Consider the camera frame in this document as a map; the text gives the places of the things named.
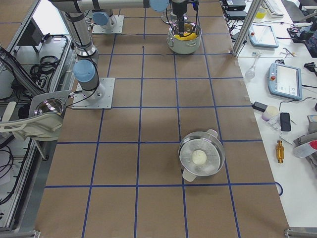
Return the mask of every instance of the blue joint cap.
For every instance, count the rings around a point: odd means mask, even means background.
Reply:
[[[73,72],[79,82],[87,83],[94,78],[96,69],[89,60],[82,59],[74,65]]]
[[[109,16],[105,12],[95,11],[93,13],[93,20],[96,24],[104,26],[109,22]]]
[[[150,6],[154,11],[163,12],[169,5],[169,0],[150,0]]]

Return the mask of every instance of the pot handle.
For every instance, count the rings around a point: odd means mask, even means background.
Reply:
[[[187,46],[195,46],[197,44],[197,42],[193,42],[193,43],[186,43]]]
[[[216,132],[215,130],[213,129],[209,129],[207,131],[207,133],[209,133],[210,135],[213,135],[214,137],[218,138],[218,132]]]
[[[173,38],[168,37],[168,38],[166,39],[166,41],[167,41],[167,43],[168,43],[168,45],[169,45],[170,47],[174,47],[174,40],[173,40]]]
[[[184,169],[183,171],[183,178],[188,181],[188,182],[192,182],[195,180],[197,176],[192,174],[191,172],[189,172],[187,169]]]

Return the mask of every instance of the white round object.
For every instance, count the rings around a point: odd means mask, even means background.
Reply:
[[[207,161],[207,155],[204,151],[202,150],[195,150],[192,153],[192,161],[196,164],[196,165],[203,165],[204,163],[206,163]]]

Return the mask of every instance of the beige chair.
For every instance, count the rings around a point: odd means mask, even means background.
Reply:
[[[28,137],[33,139],[45,160],[43,149],[39,141],[57,140],[63,123],[63,117],[57,113],[44,113],[27,119],[9,121],[15,108],[15,102],[10,102],[5,109],[2,121],[0,121],[0,133],[10,133],[18,140]]]

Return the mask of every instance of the gray pot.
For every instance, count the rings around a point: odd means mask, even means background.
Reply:
[[[183,138],[178,155],[185,180],[192,182],[196,177],[211,176],[220,171],[225,154],[217,136],[218,133],[210,129],[193,132]]]
[[[194,22],[186,21],[185,22],[185,32],[192,32],[193,27],[195,26]],[[177,39],[174,34],[177,32],[177,24],[172,24],[172,28],[169,28],[167,44],[169,48],[179,54],[187,55],[195,52],[200,46],[201,38],[202,38],[202,29],[199,25],[196,26],[196,39],[190,41],[182,41]]]

